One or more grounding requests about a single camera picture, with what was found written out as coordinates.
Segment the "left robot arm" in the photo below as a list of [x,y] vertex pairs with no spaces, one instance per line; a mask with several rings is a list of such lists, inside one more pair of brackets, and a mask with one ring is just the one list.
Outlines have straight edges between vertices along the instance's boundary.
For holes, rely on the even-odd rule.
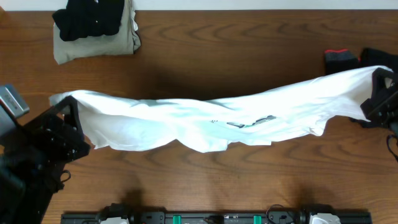
[[90,152],[72,96],[23,126],[1,103],[1,146],[1,223],[41,223],[65,165]]

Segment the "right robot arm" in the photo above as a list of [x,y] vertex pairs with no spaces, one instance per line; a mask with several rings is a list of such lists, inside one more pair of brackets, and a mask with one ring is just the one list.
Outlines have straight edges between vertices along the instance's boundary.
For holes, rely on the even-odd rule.
[[391,139],[397,139],[397,74],[383,68],[372,73],[371,97],[361,104],[364,116],[376,126],[392,131],[386,139],[387,149],[397,160],[391,149]]

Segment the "white t-shirt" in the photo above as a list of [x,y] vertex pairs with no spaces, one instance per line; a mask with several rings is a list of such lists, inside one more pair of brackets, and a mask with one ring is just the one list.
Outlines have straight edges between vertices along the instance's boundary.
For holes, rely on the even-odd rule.
[[224,151],[233,142],[268,146],[312,134],[329,119],[363,120],[376,68],[363,67],[254,95],[215,100],[134,100],[89,90],[71,91],[83,133],[95,148],[146,151],[180,141],[198,152]]

